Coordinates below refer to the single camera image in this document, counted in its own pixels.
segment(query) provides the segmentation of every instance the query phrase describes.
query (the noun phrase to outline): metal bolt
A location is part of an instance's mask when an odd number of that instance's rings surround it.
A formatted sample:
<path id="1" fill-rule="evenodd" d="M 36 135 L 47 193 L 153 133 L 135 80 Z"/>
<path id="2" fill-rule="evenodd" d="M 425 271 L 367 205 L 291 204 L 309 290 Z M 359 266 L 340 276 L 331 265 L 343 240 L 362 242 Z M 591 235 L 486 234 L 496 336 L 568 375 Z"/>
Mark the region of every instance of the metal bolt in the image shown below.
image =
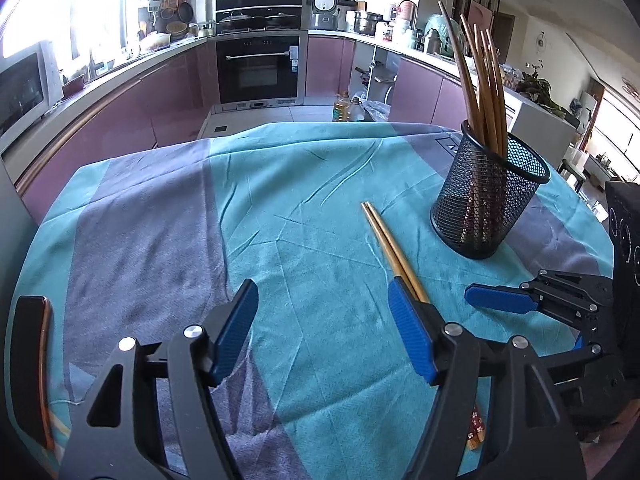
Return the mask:
<path id="1" fill-rule="evenodd" d="M 188 337 L 189 339 L 195 339 L 197 337 L 200 337 L 202 332 L 203 330 L 200 325 L 190 325 L 184 329 L 184 336 Z"/>
<path id="2" fill-rule="evenodd" d="M 131 350 L 136 345 L 136 340 L 132 337 L 125 337 L 118 343 L 118 348 L 123 352 Z"/>
<path id="3" fill-rule="evenodd" d="M 462 334 L 462 327 L 458 323 L 447 323 L 444 326 L 444 333 L 450 336 Z"/>
<path id="4" fill-rule="evenodd" d="M 529 346 L 529 341 L 527 341 L 527 338 L 521 335 L 517 335 L 516 337 L 514 337 L 511 342 L 516 348 L 519 348 L 521 350 Z"/>

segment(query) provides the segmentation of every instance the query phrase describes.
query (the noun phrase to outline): oven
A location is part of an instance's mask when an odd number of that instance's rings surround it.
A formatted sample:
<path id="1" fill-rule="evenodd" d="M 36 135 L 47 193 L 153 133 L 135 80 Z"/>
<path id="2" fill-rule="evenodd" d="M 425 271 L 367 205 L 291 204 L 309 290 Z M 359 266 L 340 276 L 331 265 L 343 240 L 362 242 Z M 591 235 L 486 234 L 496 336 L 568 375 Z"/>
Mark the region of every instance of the oven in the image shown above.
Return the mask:
<path id="1" fill-rule="evenodd" d="M 220 105 L 216 113 L 301 105 L 306 31 L 227 34 L 216 38 Z"/>

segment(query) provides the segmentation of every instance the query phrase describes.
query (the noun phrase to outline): black mesh pen holder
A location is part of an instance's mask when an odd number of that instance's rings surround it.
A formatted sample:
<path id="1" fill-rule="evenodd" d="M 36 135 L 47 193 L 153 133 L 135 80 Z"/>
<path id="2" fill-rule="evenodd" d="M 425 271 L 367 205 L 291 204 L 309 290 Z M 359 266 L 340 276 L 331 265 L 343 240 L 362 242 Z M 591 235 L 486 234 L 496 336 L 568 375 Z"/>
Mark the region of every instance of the black mesh pen holder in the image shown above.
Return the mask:
<path id="1" fill-rule="evenodd" d="M 540 184 L 549 181 L 546 162 L 509 134 L 508 160 L 473 138 L 467 121 L 462 140 L 431 209 L 438 236 L 462 256 L 481 260 L 497 251 Z"/>

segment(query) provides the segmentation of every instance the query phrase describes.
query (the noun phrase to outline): blue gripper pad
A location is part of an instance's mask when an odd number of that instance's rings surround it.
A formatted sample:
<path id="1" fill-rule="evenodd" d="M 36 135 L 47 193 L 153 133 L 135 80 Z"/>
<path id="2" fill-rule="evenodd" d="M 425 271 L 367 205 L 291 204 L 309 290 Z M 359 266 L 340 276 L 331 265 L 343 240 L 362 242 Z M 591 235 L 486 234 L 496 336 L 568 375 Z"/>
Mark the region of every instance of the blue gripper pad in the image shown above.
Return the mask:
<path id="1" fill-rule="evenodd" d="M 214 343 L 217 359 L 210 373 L 217 384 L 233 371 L 257 311 L 258 287 L 251 282 Z"/>
<path id="2" fill-rule="evenodd" d="M 433 345 L 418 319 L 411 304 L 411 299 L 395 278 L 389 283 L 388 301 L 391 314 L 400 332 L 411 364 L 415 372 L 431 383 L 436 377 L 436 368 L 433 363 Z"/>
<path id="3" fill-rule="evenodd" d="M 507 287 L 494 287 L 473 283 L 465 290 L 465 300 L 476 308 L 492 308 L 515 314 L 526 314 L 538 309 L 529 294 L 511 292 Z"/>

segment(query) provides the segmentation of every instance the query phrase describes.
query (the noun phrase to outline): smartphone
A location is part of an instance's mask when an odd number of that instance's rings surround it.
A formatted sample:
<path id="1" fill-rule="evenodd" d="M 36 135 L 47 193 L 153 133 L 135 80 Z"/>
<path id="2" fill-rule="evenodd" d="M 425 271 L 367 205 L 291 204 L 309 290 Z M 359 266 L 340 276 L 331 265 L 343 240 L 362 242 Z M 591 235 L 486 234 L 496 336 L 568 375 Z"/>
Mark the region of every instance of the smartphone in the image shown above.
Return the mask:
<path id="1" fill-rule="evenodd" d="M 53 450 L 47 401 L 47 343 L 51 303 L 44 296 L 20 296 L 11 332 L 9 376 L 15 419 L 27 435 Z"/>

